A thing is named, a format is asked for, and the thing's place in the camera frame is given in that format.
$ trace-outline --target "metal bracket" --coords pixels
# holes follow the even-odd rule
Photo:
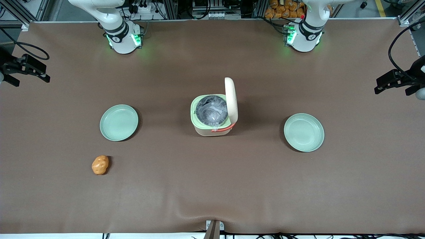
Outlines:
[[[397,21],[399,22],[400,27],[408,27],[409,26],[409,20],[403,22],[400,16],[397,17]]]
[[[218,221],[219,225],[220,225],[220,230],[224,230],[224,223]],[[211,224],[211,220],[207,221],[207,226],[205,227],[206,230],[208,230],[209,226]]]
[[[22,31],[28,31],[28,27],[27,27],[27,26],[25,26],[25,25],[22,25],[22,26],[21,26],[21,30],[22,30]]]
[[[220,239],[221,226],[223,226],[224,230],[224,223],[217,220],[207,221],[207,232],[205,233],[204,239]]]

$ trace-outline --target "orange potato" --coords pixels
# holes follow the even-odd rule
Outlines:
[[[106,155],[100,155],[96,157],[91,164],[91,169],[93,170],[94,174],[96,175],[102,175],[106,173],[106,169],[109,166],[109,158]]]

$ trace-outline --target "green led light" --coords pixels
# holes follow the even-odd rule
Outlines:
[[[106,35],[106,38],[108,39],[109,45],[112,47],[112,42],[111,42],[111,40],[109,39],[109,36],[108,36],[108,35]]]
[[[295,39],[295,36],[297,36],[297,32],[294,30],[289,36],[288,36],[288,41],[287,41],[287,43],[288,44],[292,44],[292,43],[294,43],[294,39]]]
[[[134,35],[134,34],[132,34],[132,35],[131,35],[131,38],[133,39],[134,44],[135,44],[136,46],[140,45],[140,37],[139,37],[138,35]]]

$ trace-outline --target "open lid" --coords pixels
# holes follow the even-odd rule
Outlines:
[[[226,104],[230,123],[234,124],[238,120],[238,101],[236,99],[235,84],[231,78],[226,77],[224,85],[226,86]]]

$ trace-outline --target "red handle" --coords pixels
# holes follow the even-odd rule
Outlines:
[[[233,128],[235,126],[235,123],[233,123],[232,125],[230,125],[229,127],[226,127],[226,128],[221,128],[221,129],[218,129],[218,130],[211,130],[211,132],[224,132],[224,131],[227,131],[227,130],[229,130],[229,129],[231,129],[231,128]]]

